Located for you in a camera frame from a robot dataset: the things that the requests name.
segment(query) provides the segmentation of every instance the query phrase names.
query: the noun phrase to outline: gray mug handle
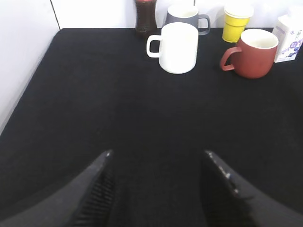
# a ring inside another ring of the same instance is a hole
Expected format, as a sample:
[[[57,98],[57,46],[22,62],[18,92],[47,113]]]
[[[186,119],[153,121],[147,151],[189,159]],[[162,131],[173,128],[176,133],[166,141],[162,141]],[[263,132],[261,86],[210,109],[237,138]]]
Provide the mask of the gray mug handle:
[[[210,32],[210,18],[206,14],[200,14],[199,19],[206,19],[207,20],[207,29],[203,32],[199,32],[199,35],[206,35]]]

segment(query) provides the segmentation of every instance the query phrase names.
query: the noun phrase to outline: red mug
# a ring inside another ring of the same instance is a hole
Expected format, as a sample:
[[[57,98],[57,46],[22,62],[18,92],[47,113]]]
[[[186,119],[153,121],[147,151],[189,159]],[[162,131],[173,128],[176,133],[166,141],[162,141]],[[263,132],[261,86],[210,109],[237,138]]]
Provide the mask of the red mug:
[[[249,79],[260,78],[271,69],[278,44],[278,38],[268,31],[245,30],[236,47],[224,53],[220,67],[224,71],[235,70],[240,76]],[[231,57],[231,64],[225,65],[229,57]]]

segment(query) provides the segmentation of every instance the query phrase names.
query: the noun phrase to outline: gray mug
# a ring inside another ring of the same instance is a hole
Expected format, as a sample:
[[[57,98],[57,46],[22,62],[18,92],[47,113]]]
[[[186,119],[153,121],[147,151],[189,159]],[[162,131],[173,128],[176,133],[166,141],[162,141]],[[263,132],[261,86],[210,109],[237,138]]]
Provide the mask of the gray mug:
[[[165,24],[174,22],[183,22],[191,24],[192,26],[199,28],[199,19],[207,20],[207,29],[203,32],[199,32],[199,35],[206,35],[210,32],[210,18],[206,14],[199,14],[199,10],[194,5],[182,5],[175,4],[168,8]]]

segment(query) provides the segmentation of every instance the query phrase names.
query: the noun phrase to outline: brown bottle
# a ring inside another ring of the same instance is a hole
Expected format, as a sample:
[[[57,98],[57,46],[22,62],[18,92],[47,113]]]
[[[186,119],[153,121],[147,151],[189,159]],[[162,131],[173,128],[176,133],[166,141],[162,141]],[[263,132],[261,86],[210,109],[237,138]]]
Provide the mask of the brown bottle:
[[[137,7],[136,33],[141,37],[150,36],[156,29],[157,0],[135,0]]]

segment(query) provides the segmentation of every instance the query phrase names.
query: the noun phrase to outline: white mug handle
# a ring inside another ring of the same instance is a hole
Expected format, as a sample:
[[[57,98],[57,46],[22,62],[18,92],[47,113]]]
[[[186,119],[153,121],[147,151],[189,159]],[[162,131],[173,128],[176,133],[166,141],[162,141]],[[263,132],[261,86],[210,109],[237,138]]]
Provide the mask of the white mug handle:
[[[150,51],[150,47],[151,47],[151,42],[154,40],[159,40],[161,41],[161,35],[151,35],[150,37],[148,37],[147,39],[147,43],[146,43],[146,52],[147,55],[151,58],[159,58],[160,57],[160,53],[153,53]]]

